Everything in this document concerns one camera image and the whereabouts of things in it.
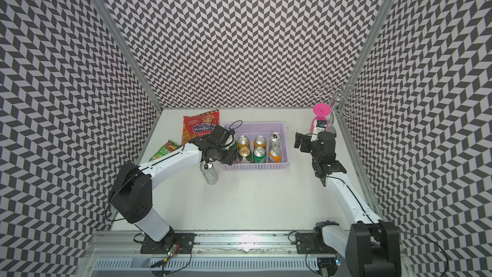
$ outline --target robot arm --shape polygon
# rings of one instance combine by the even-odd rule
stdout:
[[[399,233],[392,222],[384,222],[352,185],[347,171],[336,160],[335,135],[320,132],[311,137],[296,133],[294,147],[312,156],[314,174],[340,205],[350,231],[336,222],[319,222],[314,228],[316,248],[320,251],[335,249],[347,263],[352,277],[402,275]]]
[[[212,133],[196,137],[178,150],[155,161],[138,166],[124,164],[111,189],[109,199],[129,223],[144,231],[153,241],[160,242],[172,228],[152,207],[152,190],[182,169],[201,161],[219,160],[231,165],[236,158],[228,150],[234,130],[215,126]]]

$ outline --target lavender basket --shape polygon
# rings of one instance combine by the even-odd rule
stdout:
[[[225,128],[229,128],[231,123],[225,124]],[[226,165],[222,164],[224,170],[253,170],[253,169],[285,169],[287,165],[289,165],[289,151],[287,150],[287,146],[285,144],[285,126],[282,122],[244,122],[240,127],[235,129],[236,140],[244,135],[249,138],[249,148],[251,152],[253,152],[253,143],[254,139],[259,136],[265,136],[267,139],[267,149],[270,147],[270,135],[273,132],[280,133],[282,139],[280,140],[280,149],[282,150],[282,160],[280,163],[268,163],[268,151],[267,151],[267,160],[265,163],[261,164],[232,164]]]

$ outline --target vent grille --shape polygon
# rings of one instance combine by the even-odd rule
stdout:
[[[307,260],[311,269],[317,269],[316,259]],[[180,269],[188,263],[186,258],[171,259],[166,265],[169,269]],[[190,271],[303,271],[307,270],[304,258],[269,258],[269,257],[248,257],[248,258],[201,258],[191,259],[186,268]]]
[[[163,258],[152,258],[152,264]],[[170,259],[166,264],[167,270],[178,270],[188,263],[187,257]],[[109,258],[100,257],[95,265],[99,271],[149,271],[149,258]],[[316,258],[307,260],[311,269],[318,268]],[[304,257],[203,257],[192,258],[185,269],[188,271],[222,271],[222,272],[251,272],[251,271],[305,271],[308,270]]]
[[[131,258],[99,258],[96,269],[127,269],[130,268]]]

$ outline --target soda can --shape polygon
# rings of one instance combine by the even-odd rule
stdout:
[[[280,163],[282,160],[282,150],[278,146],[274,146],[268,154],[268,163]]]
[[[234,150],[234,149],[238,149],[238,143],[234,140],[234,136],[232,135],[229,135],[229,138],[227,139],[227,142],[226,144],[230,144],[227,149],[228,150]]]
[[[249,138],[246,136],[239,136],[238,138],[238,148],[242,148],[243,146],[249,147]]]
[[[264,163],[267,159],[267,154],[265,149],[262,146],[257,146],[253,150],[253,163],[254,164],[261,164]]]
[[[275,132],[270,135],[270,146],[269,149],[271,150],[274,146],[280,147],[280,140],[282,137],[280,136],[279,133]]]
[[[205,181],[209,185],[214,185],[218,181],[218,175],[213,167],[212,163],[206,163],[205,161],[200,163],[200,171],[202,172]]]
[[[239,163],[251,164],[253,162],[251,150],[247,146],[239,148]]]
[[[267,139],[265,137],[258,136],[254,139],[254,148],[256,149],[259,146],[267,150]]]

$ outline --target chevron pattern wallpaper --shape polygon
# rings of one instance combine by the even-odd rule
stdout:
[[[69,275],[157,110],[88,0],[0,9],[0,275]]]
[[[450,256],[446,276],[492,276],[492,0],[396,0],[349,120],[384,215]],[[444,257],[404,236],[419,276]]]
[[[382,0],[104,0],[163,107],[314,105]]]

